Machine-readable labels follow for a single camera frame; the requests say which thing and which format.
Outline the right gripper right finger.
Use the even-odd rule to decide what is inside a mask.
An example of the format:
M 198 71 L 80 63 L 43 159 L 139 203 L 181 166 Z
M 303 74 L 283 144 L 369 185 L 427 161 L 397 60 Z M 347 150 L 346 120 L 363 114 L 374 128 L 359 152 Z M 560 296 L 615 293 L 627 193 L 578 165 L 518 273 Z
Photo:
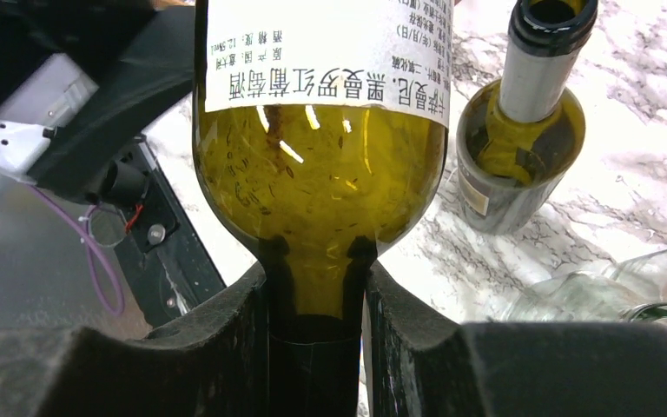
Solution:
M 667 416 L 667 330 L 608 322 L 459 325 L 375 264 L 365 366 L 373 416 Z

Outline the green wine bottle white label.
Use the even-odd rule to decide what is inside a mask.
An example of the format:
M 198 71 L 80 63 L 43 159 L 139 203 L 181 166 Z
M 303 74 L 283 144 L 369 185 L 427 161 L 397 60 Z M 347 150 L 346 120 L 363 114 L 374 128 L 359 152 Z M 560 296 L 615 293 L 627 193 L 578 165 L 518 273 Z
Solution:
M 267 416 L 353 416 L 366 280 L 445 164 L 451 1 L 199 1 L 201 189 L 265 275 Z

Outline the green wine bottle silver neck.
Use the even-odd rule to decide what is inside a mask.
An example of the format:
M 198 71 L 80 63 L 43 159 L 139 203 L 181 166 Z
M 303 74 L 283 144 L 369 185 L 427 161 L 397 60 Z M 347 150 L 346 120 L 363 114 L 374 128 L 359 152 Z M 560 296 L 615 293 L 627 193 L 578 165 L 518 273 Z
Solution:
M 578 158 L 584 111 L 565 83 L 597 16 L 597 0 L 516 2 L 503 75 L 472 97 L 456 132 L 472 229 L 506 235 L 522 228 Z

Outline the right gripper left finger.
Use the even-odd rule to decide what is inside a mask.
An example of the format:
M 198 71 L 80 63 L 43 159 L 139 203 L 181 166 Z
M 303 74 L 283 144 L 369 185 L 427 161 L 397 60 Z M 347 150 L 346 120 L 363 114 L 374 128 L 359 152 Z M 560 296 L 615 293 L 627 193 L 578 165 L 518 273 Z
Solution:
M 0 329 L 0 416 L 263 416 L 264 275 L 141 340 L 92 328 Z

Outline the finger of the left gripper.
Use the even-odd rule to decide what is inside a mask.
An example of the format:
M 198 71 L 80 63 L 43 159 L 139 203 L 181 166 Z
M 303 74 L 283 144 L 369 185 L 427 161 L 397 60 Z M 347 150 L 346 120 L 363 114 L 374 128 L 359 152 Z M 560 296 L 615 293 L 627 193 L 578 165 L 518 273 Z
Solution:
M 95 190 L 134 137 L 187 96 L 194 76 L 195 10 L 159 12 L 112 66 L 106 81 L 29 171 L 37 187 L 73 202 Z

